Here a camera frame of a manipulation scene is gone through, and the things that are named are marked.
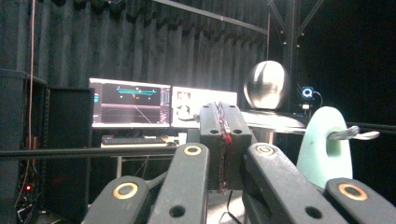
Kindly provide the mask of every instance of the screen display graph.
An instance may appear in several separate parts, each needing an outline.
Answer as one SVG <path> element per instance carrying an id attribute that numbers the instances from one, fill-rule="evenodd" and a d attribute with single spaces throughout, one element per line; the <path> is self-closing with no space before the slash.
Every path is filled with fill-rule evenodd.
<path id="1" fill-rule="evenodd" d="M 92 127 L 169 127 L 170 86 L 90 78 L 90 87 Z"/>

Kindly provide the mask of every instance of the second monitor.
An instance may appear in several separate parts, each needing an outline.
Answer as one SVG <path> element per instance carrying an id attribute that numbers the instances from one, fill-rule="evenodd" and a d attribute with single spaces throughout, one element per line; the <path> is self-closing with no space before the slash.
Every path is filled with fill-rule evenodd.
<path id="1" fill-rule="evenodd" d="M 172 87 L 172 127 L 199 128 L 194 119 L 203 105 L 221 101 L 236 105 L 237 94 L 232 91 L 212 91 L 187 87 Z"/>

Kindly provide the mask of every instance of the silver sphere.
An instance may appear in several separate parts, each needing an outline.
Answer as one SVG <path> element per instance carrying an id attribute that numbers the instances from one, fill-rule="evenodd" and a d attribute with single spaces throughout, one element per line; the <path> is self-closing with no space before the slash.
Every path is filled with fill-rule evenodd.
<path id="1" fill-rule="evenodd" d="M 256 64 L 244 84 L 244 93 L 252 108 L 278 109 L 289 93 L 290 81 L 280 63 Z"/>

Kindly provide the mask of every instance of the light green plastic part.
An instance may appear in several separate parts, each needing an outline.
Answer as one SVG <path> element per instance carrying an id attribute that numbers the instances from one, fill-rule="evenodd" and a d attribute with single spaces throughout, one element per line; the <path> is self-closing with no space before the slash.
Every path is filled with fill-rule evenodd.
<path id="1" fill-rule="evenodd" d="M 330 179 L 352 178 L 349 141 L 327 139 L 346 129 L 342 114 L 333 107 L 324 106 L 312 116 L 297 160 L 297 168 L 311 183 L 325 188 Z"/>

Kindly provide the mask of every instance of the monitor screen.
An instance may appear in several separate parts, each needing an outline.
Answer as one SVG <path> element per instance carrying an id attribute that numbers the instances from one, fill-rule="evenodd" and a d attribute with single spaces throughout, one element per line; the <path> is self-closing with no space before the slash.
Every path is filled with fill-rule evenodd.
<path id="1" fill-rule="evenodd" d="M 237 94 L 232 91 L 172 87 L 172 127 L 199 128 L 194 115 L 199 115 L 203 105 L 216 101 L 236 105 Z"/>
<path id="2" fill-rule="evenodd" d="M 169 127 L 168 85 L 90 78 L 94 128 Z"/>

